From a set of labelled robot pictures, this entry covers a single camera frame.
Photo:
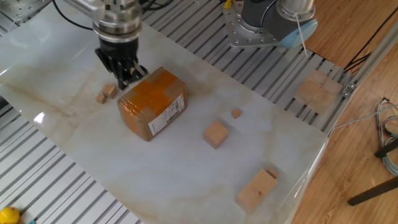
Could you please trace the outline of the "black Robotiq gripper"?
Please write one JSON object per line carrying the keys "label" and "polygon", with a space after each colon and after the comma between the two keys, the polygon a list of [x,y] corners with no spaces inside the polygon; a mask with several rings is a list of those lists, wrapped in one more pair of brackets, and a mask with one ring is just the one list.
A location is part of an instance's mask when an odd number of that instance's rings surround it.
{"label": "black Robotiq gripper", "polygon": [[99,48],[95,53],[105,69],[115,76],[120,90],[124,90],[148,74],[147,69],[138,64],[138,46],[138,39],[124,43],[99,40]]}

